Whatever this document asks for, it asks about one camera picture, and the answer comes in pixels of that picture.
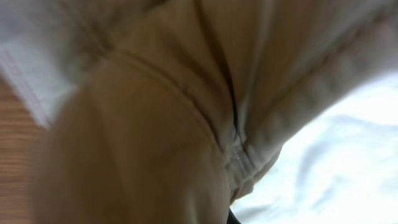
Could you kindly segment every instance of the tan fabric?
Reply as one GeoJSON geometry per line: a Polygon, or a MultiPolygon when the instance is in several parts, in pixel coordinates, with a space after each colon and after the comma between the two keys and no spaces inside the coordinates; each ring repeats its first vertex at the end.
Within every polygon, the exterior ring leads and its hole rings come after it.
{"type": "Polygon", "coordinates": [[[37,223],[226,223],[288,138],[394,68],[397,5],[154,7],[44,139],[37,223]]]}

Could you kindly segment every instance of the black object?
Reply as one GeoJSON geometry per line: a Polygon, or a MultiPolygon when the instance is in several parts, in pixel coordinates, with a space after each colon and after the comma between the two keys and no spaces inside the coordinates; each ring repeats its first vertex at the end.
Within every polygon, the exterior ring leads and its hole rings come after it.
{"type": "Polygon", "coordinates": [[[234,214],[232,213],[231,209],[229,210],[228,220],[227,220],[226,224],[241,224],[238,221],[238,219],[234,216],[234,214]]]}

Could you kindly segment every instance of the wooden floor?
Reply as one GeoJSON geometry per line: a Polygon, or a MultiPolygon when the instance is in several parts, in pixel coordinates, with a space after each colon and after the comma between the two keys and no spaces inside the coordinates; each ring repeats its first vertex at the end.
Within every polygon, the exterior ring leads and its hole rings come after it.
{"type": "Polygon", "coordinates": [[[0,224],[27,224],[28,160],[42,132],[0,76],[0,224]]]}

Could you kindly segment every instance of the brown wooden surface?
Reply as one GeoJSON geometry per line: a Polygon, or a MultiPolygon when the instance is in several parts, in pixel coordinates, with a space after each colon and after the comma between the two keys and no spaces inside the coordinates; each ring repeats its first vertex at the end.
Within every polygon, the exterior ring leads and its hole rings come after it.
{"type": "Polygon", "coordinates": [[[27,224],[27,153],[42,130],[0,75],[0,224],[27,224]]]}

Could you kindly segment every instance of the clothing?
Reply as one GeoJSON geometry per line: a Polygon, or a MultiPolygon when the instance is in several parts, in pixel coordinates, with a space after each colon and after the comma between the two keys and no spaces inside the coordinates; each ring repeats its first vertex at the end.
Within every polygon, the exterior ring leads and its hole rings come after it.
{"type": "Polygon", "coordinates": [[[398,1],[170,0],[65,106],[37,223],[226,223],[283,143],[397,62],[398,1]]]}

